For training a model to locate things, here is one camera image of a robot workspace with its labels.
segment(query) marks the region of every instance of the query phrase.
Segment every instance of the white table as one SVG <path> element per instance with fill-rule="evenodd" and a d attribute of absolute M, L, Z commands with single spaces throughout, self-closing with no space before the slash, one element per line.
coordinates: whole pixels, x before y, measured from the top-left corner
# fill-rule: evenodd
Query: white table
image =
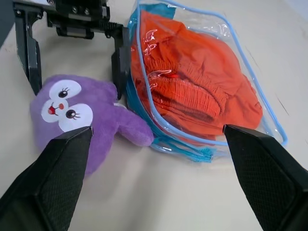
<path fill-rule="evenodd" d="M 181 0 L 224 13 L 259 79 L 289 143 L 308 168 L 308 22 L 283 0 Z M 111 0 L 112 20 L 127 23 L 134 0 Z M 77 74 L 111 79 L 114 42 L 61 38 L 34 26 L 43 79 Z M 39 153 L 29 103 L 34 98 L 16 55 L 13 27 L 0 51 L 0 195 Z M 196 165 L 117 137 L 103 166 L 84 186 L 71 231 L 260 231 L 230 159 Z"/>

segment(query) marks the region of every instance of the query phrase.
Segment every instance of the plush toy arm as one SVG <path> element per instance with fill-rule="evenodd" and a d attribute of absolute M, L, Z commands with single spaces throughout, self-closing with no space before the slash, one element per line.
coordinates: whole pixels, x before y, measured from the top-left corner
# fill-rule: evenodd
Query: plush toy arm
<path fill-rule="evenodd" d="M 118 116 L 118 132 L 138 146 L 150 146 L 154 140 L 153 133 L 147 123 L 138 115 L 115 106 Z"/>

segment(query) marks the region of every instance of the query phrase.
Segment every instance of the orange clothing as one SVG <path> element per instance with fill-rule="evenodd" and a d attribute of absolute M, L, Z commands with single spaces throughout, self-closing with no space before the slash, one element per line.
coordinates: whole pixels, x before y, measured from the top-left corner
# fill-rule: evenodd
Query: orange clothing
<path fill-rule="evenodd" d="M 224 124 L 255 129 L 262 107 L 232 49 L 210 35 L 141 12 L 141 50 L 159 114 L 178 129 L 205 139 L 222 135 Z M 138 96 L 152 116 L 136 38 L 131 72 Z"/>

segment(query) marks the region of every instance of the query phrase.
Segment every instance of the stuffed animal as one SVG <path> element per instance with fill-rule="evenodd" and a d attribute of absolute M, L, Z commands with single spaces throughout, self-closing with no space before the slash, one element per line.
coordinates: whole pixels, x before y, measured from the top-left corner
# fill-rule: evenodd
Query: stuffed animal
<path fill-rule="evenodd" d="M 86 174 L 104 161 L 117 132 L 135 145 L 151 145 L 154 137 L 146 122 L 116 101 L 111 82 L 70 75 L 47 79 L 30 105 L 36 145 L 42 151 L 62 133 L 92 126 Z"/>

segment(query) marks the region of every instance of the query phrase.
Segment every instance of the clear plastic bag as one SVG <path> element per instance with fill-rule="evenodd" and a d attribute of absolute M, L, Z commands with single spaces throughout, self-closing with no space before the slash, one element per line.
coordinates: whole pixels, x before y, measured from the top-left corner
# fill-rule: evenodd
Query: clear plastic bag
<path fill-rule="evenodd" d="M 154 130 L 152 147 L 210 161 L 228 153 L 224 124 L 256 129 L 286 144 L 224 16 L 168 0 L 137 0 L 128 26 L 128 104 Z"/>

